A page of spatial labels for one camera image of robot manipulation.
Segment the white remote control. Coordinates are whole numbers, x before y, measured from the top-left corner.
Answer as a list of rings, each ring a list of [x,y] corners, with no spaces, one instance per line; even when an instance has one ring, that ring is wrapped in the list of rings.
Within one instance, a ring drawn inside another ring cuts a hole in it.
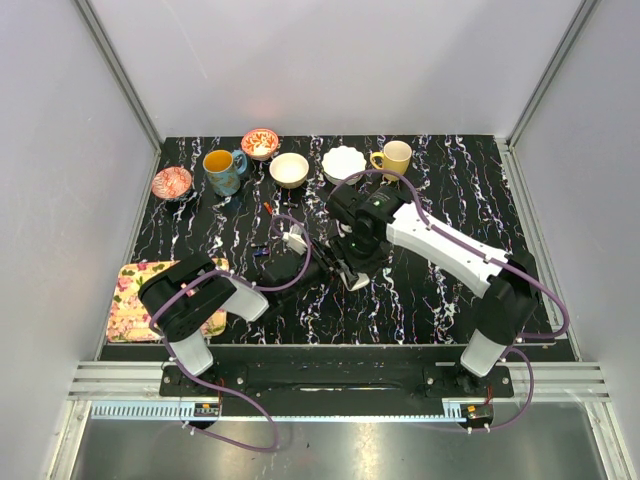
[[[370,283],[370,278],[364,273],[353,273],[351,271],[341,271],[339,274],[342,282],[348,291],[356,291],[366,287]]]

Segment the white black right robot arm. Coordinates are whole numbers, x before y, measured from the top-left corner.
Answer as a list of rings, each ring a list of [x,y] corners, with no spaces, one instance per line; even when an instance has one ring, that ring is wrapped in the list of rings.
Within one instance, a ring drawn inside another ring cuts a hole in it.
[[[533,256],[526,251],[509,255],[476,242],[389,186],[366,196],[343,184],[330,194],[326,209],[342,229],[329,245],[349,289],[363,287],[386,262],[391,248],[401,247],[444,269],[479,298],[475,330],[454,380],[468,396],[486,389],[490,371],[540,301]]]

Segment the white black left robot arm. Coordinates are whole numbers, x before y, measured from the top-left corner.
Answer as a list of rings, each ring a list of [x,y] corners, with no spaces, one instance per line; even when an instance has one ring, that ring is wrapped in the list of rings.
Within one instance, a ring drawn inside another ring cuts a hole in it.
[[[300,289],[331,278],[343,265],[329,247],[313,241],[310,253],[289,250],[263,262],[253,286],[197,253],[145,281],[138,298],[151,316],[151,330],[168,342],[172,356],[185,367],[182,384],[200,396],[211,392],[217,380],[213,355],[201,332],[214,313],[224,310],[256,321]]]

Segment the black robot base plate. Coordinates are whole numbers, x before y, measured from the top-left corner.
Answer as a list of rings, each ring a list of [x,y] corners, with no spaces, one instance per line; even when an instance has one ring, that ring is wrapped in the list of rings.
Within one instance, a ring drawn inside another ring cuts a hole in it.
[[[460,363],[460,346],[216,346],[201,378],[246,395],[280,392],[415,394],[429,399],[511,399],[509,370],[484,377]]]

